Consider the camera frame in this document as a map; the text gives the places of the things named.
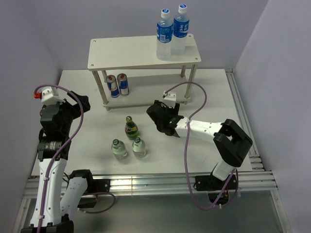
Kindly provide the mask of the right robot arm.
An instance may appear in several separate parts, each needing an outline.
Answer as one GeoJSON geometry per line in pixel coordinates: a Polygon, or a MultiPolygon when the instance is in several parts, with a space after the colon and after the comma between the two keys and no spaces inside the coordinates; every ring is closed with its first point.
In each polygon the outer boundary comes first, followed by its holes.
{"type": "Polygon", "coordinates": [[[232,170],[242,166],[253,145],[252,139],[232,119],[226,119],[225,122],[203,122],[188,119],[178,112],[178,103],[171,108],[158,100],[146,110],[157,130],[167,136],[191,136],[215,144],[221,159],[210,175],[195,177],[194,188],[197,191],[221,190],[232,170]]]}

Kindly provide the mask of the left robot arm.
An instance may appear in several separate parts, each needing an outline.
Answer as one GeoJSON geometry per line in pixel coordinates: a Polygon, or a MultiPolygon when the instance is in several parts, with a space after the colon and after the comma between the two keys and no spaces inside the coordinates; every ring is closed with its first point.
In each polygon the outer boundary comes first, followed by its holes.
{"type": "Polygon", "coordinates": [[[80,199],[95,187],[89,169],[75,170],[70,174],[64,195],[61,195],[72,140],[71,124],[77,118],[83,119],[84,113],[90,110],[88,96],[74,92],[67,95],[76,101],[75,105],[61,99],[53,87],[35,93],[35,98],[43,103],[40,111],[42,129],[37,146],[39,186],[30,225],[21,229],[22,233],[72,233],[80,199]]]}

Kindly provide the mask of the blue label water bottle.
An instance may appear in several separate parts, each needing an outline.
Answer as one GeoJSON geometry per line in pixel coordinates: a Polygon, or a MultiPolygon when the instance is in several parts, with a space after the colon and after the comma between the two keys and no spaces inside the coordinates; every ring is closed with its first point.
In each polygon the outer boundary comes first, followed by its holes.
{"type": "Polygon", "coordinates": [[[173,36],[173,21],[170,10],[161,10],[161,19],[156,26],[156,56],[159,60],[165,61],[171,57],[171,41],[173,36]]]}
{"type": "Polygon", "coordinates": [[[189,16],[187,14],[188,7],[186,4],[180,4],[178,13],[173,19],[173,44],[172,54],[182,55],[186,49],[186,40],[189,30],[189,16]]]}

